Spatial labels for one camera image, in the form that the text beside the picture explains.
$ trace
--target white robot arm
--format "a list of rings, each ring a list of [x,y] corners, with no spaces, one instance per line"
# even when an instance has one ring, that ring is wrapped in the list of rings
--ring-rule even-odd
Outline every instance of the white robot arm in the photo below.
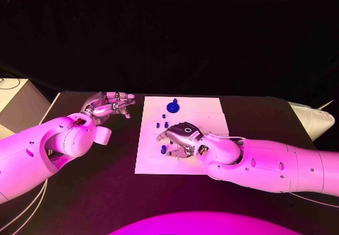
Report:
[[[99,125],[112,114],[130,118],[126,108],[130,104],[135,104],[133,94],[97,93],[80,113],[0,140],[0,204],[34,189],[89,152],[94,142],[107,145],[112,130]]]
[[[339,153],[288,144],[203,134],[188,122],[159,136],[181,145],[168,156],[195,155],[216,180],[269,192],[311,191],[339,196]]]

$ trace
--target small blue piece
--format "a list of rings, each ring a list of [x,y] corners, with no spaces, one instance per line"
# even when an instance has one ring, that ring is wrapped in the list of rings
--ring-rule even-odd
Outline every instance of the small blue piece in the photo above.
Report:
[[[168,111],[171,113],[177,113],[179,111],[179,104],[178,104],[178,100],[175,99],[172,103],[168,104]]]
[[[166,154],[166,146],[162,146],[162,154]]]

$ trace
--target white paper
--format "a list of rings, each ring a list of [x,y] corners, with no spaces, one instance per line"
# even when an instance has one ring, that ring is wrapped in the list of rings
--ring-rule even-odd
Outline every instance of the white paper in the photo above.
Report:
[[[178,113],[172,114],[168,112],[166,106],[175,98],[181,109]],[[205,175],[205,168],[195,156],[184,159],[162,154],[162,145],[166,146],[168,152],[179,148],[178,144],[171,144],[169,138],[156,140],[158,135],[166,130],[165,122],[169,122],[169,127],[181,122],[190,122],[198,126],[203,133],[211,131],[227,136],[230,132],[220,98],[161,96],[145,98],[136,174]]]

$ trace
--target black backdrop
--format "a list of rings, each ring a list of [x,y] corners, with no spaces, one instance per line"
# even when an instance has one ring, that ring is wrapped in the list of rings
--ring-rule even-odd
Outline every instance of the black backdrop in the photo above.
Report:
[[[0,68],[51,96],[270,95],[337,107],[338,1],[0,2]]]

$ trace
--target wire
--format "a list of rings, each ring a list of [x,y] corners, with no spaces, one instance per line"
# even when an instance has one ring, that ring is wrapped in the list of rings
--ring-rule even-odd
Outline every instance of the wire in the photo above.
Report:
[[[41,188],[41,192],[40,192],[40,194],[37,195],[37,197],[35,197],[34,201],[31,202],[29,206],[28,206],[27,209],[22,211],[22,213],[12,219],[12,221],[0,228],[0,232],[8,228],[8,226],[18,220],[18,218],[24,215],[24,213],[27,212],[27,210],[31,208],[32,204],[35,203],[35,201],[38,200],[38,198],[40,198],[40,196],[41,196],[41,194],[42,194],[42,191],[47,191],[47,187],[48,187],[48,180],[45,180],[45,184],[44,184],[44,186],[42,186],[42,188]]]
[[[11,88],[0,88],[0,90],[12,90],[12,89],[15,89],[21,85],[21,79],[16,76],[14,76],[14,75],[11,75],[8,73],[3,73],[2,75],[9,75],[14,78],[16,78],[18,79],[18,85],[15,87],[11,87]]]
[[[15,234],[21,231],[21,229],[22,229],[22,228],[24,228],[24,226],[27,225],[28,221],[31,220],[31,218],[32,218],[32,216],[34,216],[34,214],[35,214],[35,212],[37,212],[37,210],[38,210],[38,208],[40,208],[41,202],[42,202],[42,200],[44,200],[44,196],[45,196],[47,188],[48,188],[48,180],[45,181],[45,189],[44,189],[44,193],[42,193],[41,201],[40,201],[38,206],[37,206],[37,208],[35,208],[35,210],[34,210],[34,212],[32,212],[32,215],[31,215],[31,217],[27,219],[27,221],[25,221],[24,225],[21,226],[21,228],[16,230],[16,232],[15,232],[12,235],[15,235]]]
[[[315,202],[315,203],[324,204],[325,206],[339,208],[339,206],[335,206],[335,205],[327,204],[327,203],[324,203],[324,202],[315,201],[315,200],[312,200],[312,199],[309,199],[309,198],[306,198],[306,197],[302,197],[302,196],[296,195],[296,194],[292,193],[292,192],[291,192],[291,194],[295,195],[296,197],[301,197],[301,198],[305,199],[305,200],[309,200],[309,201],[312,201],[312,202]]]

